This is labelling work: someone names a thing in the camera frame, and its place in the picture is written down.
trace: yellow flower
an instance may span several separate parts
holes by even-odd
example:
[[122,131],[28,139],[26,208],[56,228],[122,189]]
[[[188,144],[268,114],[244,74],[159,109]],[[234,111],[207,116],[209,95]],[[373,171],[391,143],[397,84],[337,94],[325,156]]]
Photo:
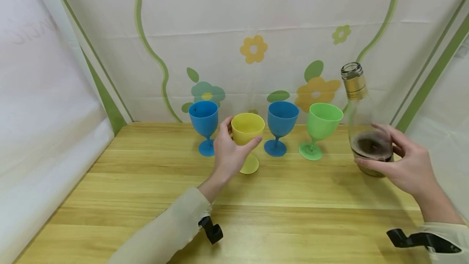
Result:
[[345,42],[347,37],[351,34],[351,27],[346,24],[345,26],[338,26],[334,33],[332,33],[332,39],[334,39],[334,45]]
[[304,112],[309,112],[309,107],[314,103],[330,103],[335,96],[335,92],[340,87],[340,81],[333,79],[326,82],[321,77],[312,78],[306,85],[298,88],[298,97],[294,101],[296,106]]
[[254,38],[245,38],[244,45],[239,50],[246,57],[246,63],[252,64],[254,61],[261,62],[263,60],[263,55],[267,51],[267,44],[263,41],[261,35],[255,35]]

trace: plastic wine glass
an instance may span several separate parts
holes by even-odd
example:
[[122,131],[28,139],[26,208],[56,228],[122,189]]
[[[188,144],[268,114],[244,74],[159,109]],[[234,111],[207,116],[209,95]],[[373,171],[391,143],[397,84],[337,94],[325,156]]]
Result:
[[218,126],[218,106],[212,101],[195,102],[189,107],[189,116],[195,131],[206,138],[199,145],[199,153],[203,156],[213,156],[213,135]]
[[[261,116],[254,113],[241,113],[231,120],[231,128],[234,142],[242,146],[263,134],[265,122]],[[259,160],[253,154],[249,154],[240,172],[242,174],[253,174],[258,168]]]
[[316,145],[316,142],[324,140],[333,134],[343,117],[344,113],[342,110],[332,104],[312,104],[309,107],[308,122],[306,124],[312,142],[300,144],[298,150],[301,156],[308,160],[321,159],[322,151],[321,148]]
[[298,107],[287,101],[276,101],[269,105],[267,124],[275,140],[265,142],[264,150],[267,154],[274,157],[285,155],[287,147],[278,139],[291,132],[299,113]]

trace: green wine glass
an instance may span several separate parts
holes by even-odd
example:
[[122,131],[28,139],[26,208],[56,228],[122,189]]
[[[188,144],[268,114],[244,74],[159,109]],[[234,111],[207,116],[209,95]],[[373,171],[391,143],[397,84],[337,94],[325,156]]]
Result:
[[316,145],[316,142],[333,134],[343,117],[344,113],[337,106],[328,103],[312,104],[309,107],[308,122],[306,124],[312,142],[300,144],[298,150],[301,156],[308,160],[321,159],[322,150]]

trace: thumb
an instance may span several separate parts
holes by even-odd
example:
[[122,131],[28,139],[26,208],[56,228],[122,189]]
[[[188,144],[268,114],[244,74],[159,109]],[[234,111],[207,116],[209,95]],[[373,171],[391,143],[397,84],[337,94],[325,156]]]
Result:
[[371,159],[363,159],[363,158],[355,158],[355,162],[363,167],[380,172],[386,176],[388,176],[388,172],[390,170],[389,162],[383,162],[383,161],[377,161],[377,160],[371,160]]
[[262,141],[262,136],[257,136],[250,140],[246,145],[241,147],[241,150],[244,152],[244,154],[248,155],[252,150],[254,150],[259,143]]

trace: glass base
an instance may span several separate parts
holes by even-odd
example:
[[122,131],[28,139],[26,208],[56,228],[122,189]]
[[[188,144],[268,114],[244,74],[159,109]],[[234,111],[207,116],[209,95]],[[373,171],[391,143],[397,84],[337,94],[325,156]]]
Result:
[[308,160],[316,161],[320,160],[322,157],[322,150],[316,144],[311,145],[311,143],[302,143],[298,147],[298,152],[301,156],[305,157]]
[[259,160],[256,156],[249,154],[244,162],[243,168],[239,172],[242,174],[253,174],[259,169]]
[[215,155],[215,150],[213,149],[213,140],[205,140],[200,143],[199,153],[206,157]]
[[367,174],[367,175],[370,175],[370,176],[373,176],[373,177],[377,177],[377,178],[383,178],[385,177],[386,175],[380,173],[380,172],[377,172],[375,170],[371,170],[371,169],[368,169],[366,167],[363,167],[359,164],[358,165],[358,168],[360,168],[360,170],[364,173],[364,174]]
[[287,152],[287,146],[281,141],[277,141],[277,146],[275,146],[275,140],[269,140],[265,142],[264,150],[270,156],[280,157]]

